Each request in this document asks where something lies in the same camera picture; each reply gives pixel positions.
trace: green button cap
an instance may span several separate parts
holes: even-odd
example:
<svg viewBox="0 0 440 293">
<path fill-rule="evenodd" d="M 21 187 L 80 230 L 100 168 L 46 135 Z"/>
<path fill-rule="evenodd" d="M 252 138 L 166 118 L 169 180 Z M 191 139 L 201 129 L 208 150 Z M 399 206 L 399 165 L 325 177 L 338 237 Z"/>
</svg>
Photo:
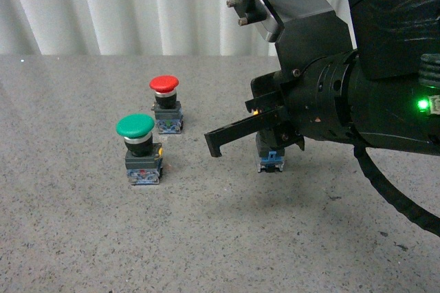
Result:
<svg viewBox="0 0 440 293">
<path fill-rule="evenodd" d="M 143 113 L 136 113 L 121 119 L 116 132 L 122 137 L 141 138 L 153 130 L 154 119 Z"/>
</svg>

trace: red button cap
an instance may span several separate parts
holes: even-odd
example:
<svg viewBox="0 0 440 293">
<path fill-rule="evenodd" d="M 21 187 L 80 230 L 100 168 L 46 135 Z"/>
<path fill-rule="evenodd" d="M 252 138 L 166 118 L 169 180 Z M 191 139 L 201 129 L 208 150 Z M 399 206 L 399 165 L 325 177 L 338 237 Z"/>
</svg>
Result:
<svg viewBox="0 0 440 293">
<path fill-rule="evenodd" d="M 179 85 L 179 80 L 172 75 L 161 75 L 150 82 L 150 88 L 161 94 L 172 92 Z"/>
</svg>

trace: white curtain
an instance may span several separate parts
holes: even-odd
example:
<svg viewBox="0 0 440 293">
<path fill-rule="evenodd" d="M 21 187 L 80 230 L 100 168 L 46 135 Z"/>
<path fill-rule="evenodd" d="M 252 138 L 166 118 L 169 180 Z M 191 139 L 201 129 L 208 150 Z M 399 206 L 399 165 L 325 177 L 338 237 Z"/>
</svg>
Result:
<svg viewBox="0 0 440 293">
<path fill-rule="evenodd" d="M 350 21 L 347 0 L 328 0 Z M 275 55 L 226 0 L 0 0 L 0 54 Z"/>
</svg>

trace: bolt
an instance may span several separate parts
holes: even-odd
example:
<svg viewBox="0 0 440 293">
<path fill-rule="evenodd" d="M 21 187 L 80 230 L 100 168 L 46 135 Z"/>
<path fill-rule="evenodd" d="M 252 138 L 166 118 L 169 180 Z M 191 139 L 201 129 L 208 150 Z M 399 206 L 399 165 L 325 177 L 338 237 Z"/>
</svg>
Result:
<svg viewBox="0 0 440 293">
<path fill-rule="evenodd" d="M 248 18 L 240 18 L 239 26 L 246 26 L 248 24 Z"/>
<path fill-rule="evenodd" d="M 296 78 L 299 78 L 300 76 L 301 76 L 301 71 L 298 69 L 298 68 L 296 68 L 296 69 L 293 69 L 292 71 L 291 71 L 291 73 L 294 75 L 294 77 L 296 77 Z"/>
<path fill-rule="evenodd" d="M 226 5 L 228 6 L 228 8 L 233 8 L 237 5 L 237 3 L 235 2 L 235 0 L 227 0 Z"/>
</svg>

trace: green indicator light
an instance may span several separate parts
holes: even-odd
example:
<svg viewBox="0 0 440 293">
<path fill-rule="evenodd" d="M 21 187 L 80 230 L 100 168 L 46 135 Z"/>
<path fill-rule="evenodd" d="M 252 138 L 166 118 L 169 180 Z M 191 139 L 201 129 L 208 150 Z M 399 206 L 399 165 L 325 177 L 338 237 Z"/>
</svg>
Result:
<svg viewBox="0 0 440 293">
<path fill-rule="evenodd" d="M 419 100 L 417 106 L 420 112 L 424 112 L 429 108 L 429 102 L 426 99 Z"/>
</svg>

